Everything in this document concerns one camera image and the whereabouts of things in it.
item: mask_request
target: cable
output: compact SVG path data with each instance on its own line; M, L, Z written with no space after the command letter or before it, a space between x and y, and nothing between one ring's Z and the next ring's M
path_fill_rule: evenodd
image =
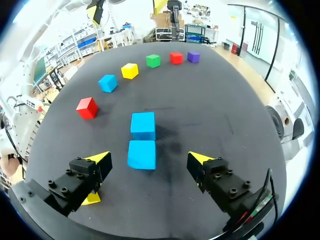
M5 129L5 133L6 133L6 135L8 136L8 139L9 139L10 143L12 144L12 147L13 147L14 150L16 151L16 154L18 154L18 156L19 156L23 161L25 161L26 163L28 163L28 161L25 160L25 158L22 157L21 154L19 153L19 151L17 150L16 145L15 145L14 141L12 140L12 138L11 138L11 136L10 136L10 133L9 133L6 125L4 125L4 129Z
M262 190L259 193L259 196L257 197L257 199L255 200L254 204L252 205L252 207L250 208L250 210L247 212L247 214L241 218L232 229L237 230L239 227L242 226L242 224L244 224L248 218L252 215L252 213L255 211L255 209L257 208L257 206L259 205L259 203L261 202L261 199L263 197L263 195L265 194L267 187L268 187L268 182L270 179L270 175L271 175L271 168L268 169L268 171L266 172L266 176L265 176L265 180L264 180L264 184L262 187Z
M247 214L245 216L243 216L242 218L239 219L238 222L235 223L235 225L233 227L230 227L229 230L227 230L223 236L221 236L220 239L223 239L225 237L230 236L233 232L235 232L237 229L239 229L244 223L246 223L246 221L248 220L248 218L253 214L253 212L255 211L255 209L257 208L257 206L260 204L261 199L263 197L263 195L265 194L267 187L268 187L268 182L270 181L271 184L271 194L272 194L272 198L273 198L273 203L274 203L274 210L275 210L275 217L274 217L274 222L273 224L276 223L277 219L278 219L278 204L277 204L277 200L276 200L276 192L275 192L275 186L274 186L274 180L273 180L273 172L272 169L269 168L267 170L266 176L265 176L265 180L263 183L263 187L261 189L261 192L259 193L259 196L257 197L256 201L254 202L254 204L252 205L252 207L250 208L250 210L247 212Z
M166 19L164 20L164 27L163 27L163 30L162 32L159 33L159 39L158 39L158 42L160 42L160 37L164 34L165 30L166 30L166 24L169 22L169 18L170 18L170 15L169 16L166 16Z
M270 170L270 185L271 185L272 198L273 198L274 211L275 211L273 224L275 224L276 221L278 220L278 204L277 204L277 200L276 200L276 191L275 191L275 186L274 186L274 179L273 179L273 175L272 175L272 170Z

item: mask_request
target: black pole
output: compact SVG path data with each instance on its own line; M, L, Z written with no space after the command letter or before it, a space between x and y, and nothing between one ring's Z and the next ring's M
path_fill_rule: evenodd
M276 58L276 54L277 54L277 50L278 50L278 43L279 43L279 36L280 36L280 18L278 17L277 18L277 23L278 23L278 32L276 34L276 43L275 43L275 49L274 49L274 54L273 54L273 58L272 58L272 61L271 61L271 65L270 65L270 68L268 70L268 73L266 74L265 76L265 81L267 81L268 77L269 77L269 74L271 72L271 69L274 65L274 62L275 62L275 58Z
M244 44L244 38L245 38L245 30L246 30L246 7L243 6L243 29L242 29L242 37L241 37L241 42L240 42L240 46L236 51L236 55L240 56L241 54L241 50L242 50L242 46Z

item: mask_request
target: white wall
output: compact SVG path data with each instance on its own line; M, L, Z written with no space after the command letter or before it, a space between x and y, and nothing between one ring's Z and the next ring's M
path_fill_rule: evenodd
M150 14L154 12L152 0L126 0L122 3L111 5L111 8L117 27L121 29L122 25L128 22L133 25L134 32L140 38L156 27L155 21L150 19Z

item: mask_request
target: floor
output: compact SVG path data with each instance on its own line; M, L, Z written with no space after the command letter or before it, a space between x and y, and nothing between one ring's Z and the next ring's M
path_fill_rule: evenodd
M275 93L247 61L232 54L231 51L225 50L222 46L216 46L213 50L227 60L247 80L264 105L267 105L273 99Z
M246 51L242 51L240 54L240 57L247 62L250 66L252 66L254 68L254 70L262 76L263 79L266 78L267 73L269 71L270 68L270 64L251 55L250 53L246 52ZM276 69L274 66L272 67L270 74L267 78L267 82L268 84L270 84L270 86L276 90L277 85L280 81L280 77L281 77L281 72Z

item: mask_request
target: screw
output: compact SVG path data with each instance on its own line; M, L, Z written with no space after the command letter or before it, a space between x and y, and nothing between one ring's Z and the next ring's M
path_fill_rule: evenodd
M53 180L48 181L49 187L55 189L56 188L56 183Z
M250 188L250 181L244 181L243 186L245 189Z
M20 201L20 203L23 204L23 203L26 201L26 199L25 199L24 197L20 197L20 198L19 198L19 201Z
M221 178L221 174L220 173L217 173L214 175L214 179L215 180L219 180Z
M237 189L234 187L229 190L229 194L231 197L234 197L237 194L237 192Z
M61 188L61 193L66 196L69 194L69 189L66 187L63 187L63 188Z
M72 170L71 169L66 169L65 170L65 174L67 174L68 176L72 175Z
M76 175L76 177L77 177L78 179L80 179L80 180L82 180L82 179L85 178L85 176L84 176L81 172L78 173L78 174Z
M226 171L226 174L227 174L228 176L231 176L233 173L234 173L234 171L232 171L231 169L228 169L228 170Z

